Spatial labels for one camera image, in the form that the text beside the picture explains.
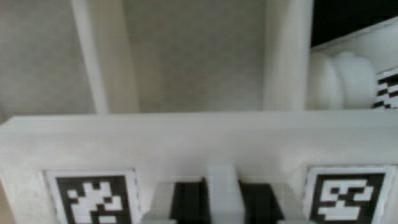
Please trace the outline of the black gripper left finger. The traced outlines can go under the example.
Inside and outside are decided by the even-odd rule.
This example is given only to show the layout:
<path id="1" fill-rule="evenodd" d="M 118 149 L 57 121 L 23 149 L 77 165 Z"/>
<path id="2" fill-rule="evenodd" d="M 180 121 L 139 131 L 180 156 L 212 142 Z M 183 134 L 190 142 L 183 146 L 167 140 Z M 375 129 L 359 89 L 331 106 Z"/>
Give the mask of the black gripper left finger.
<path id="1" fill-rule="evenodd" d="M 159 184 L 141 224 L 210 224 L 206 179 Z"/>

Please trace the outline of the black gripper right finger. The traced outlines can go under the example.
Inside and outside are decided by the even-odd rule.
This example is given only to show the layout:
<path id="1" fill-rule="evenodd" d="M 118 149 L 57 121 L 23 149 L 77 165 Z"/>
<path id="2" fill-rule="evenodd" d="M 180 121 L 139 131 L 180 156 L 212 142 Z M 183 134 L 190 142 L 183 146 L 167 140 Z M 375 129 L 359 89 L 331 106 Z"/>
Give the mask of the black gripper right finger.
<path id="1" fill-rule="evenodd" d="M 272 186 L 267 183 L 240 183 L 246 218 L 244 224 L 311 224 L 290 218 L 283 212 Z"/>

